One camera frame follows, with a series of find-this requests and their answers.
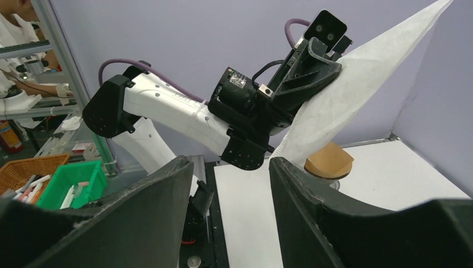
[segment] green plastic bin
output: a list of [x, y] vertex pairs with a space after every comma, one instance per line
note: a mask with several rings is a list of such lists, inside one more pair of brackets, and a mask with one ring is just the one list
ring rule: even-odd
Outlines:
[[89, 185], [82, 189], [78, 197], [74, 198], [71, 203], [72, 208], [80, 208], [102, 197], [103, 190], [107, 187], [107, 177], [102, 170], [102, 161], [59, 166], [36, 205], [45, 209], [60, 209], [69, 188], [84, 181], [88, 181]]

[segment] robotic arm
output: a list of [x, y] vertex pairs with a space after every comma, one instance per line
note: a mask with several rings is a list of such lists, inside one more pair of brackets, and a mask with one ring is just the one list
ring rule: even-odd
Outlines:
[[[175, 157], [152, 120], [191, 137], [244, 170], [261, 166], [271, 135], [291, 125], [299, 107], [341, 72], [335, 61], [351, 44], [346, 25], [322, 11], [285, 60], [266, 65], [251, 79], [224, 71], [208, 102], [171, 86], [141, 61], [100, 87], [83, 110], [97, 135], [111, 138], [152, 173]], [[255, 79], [280, 64], [269, 84]]]

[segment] white wall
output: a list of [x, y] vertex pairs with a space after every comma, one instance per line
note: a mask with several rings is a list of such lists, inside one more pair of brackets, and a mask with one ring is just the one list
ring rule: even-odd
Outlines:
[[[98, 88], [99, 65], [110, 58], [143, 59], [195, 94], [208, 98], [224, 68], [251, 76], [269, 61], [283, 59], [289, 46], [283, 33], [289, 18], [312, 20], [322, 9], [342, 19], [348, 36], [361, 45], [435, 0], [51, 0], [72, 44], [90, 92]], [[301, 26], [294, 26], [300, 36]], [[391, 80], [373, 97], [336, 141], [348, 143], [387, 137], [408, 95], [428, 40], [424, 40]], [[125, 66], [111, 66], [107, 77]], [[272, 73], [261, 77], [269, 80]], [[159, 126], [177, 154], [204, 154], [206, 148]], [[276, 145], [282, 135], [274, 137]], [[133, 160], [118, 151], [121, 163]]]
[[473, 1], [437, 22], [393, 132], [473, 197]]

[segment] brown wicker basket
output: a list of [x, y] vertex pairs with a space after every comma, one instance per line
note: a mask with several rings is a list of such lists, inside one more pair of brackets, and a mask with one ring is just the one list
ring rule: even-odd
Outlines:
[[[6, 163], [0, 169], [0, 195], [8, 190], [8, 188], [13, 190], [19, 189], [33, 175], [54, 175], [59, 166], [67, 164], [70, 156], [70, 154], [43, 156]], [[44, 183], [33, 199], [32, 204], [36, 204], [50, 181], [48, 180]]]

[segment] bottle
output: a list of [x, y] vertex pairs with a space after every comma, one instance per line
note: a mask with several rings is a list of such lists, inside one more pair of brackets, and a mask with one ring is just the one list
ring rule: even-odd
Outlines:
[[25, 147], [8, 121], [0, 121], [0, 144], [9, 154], [22, 151]]

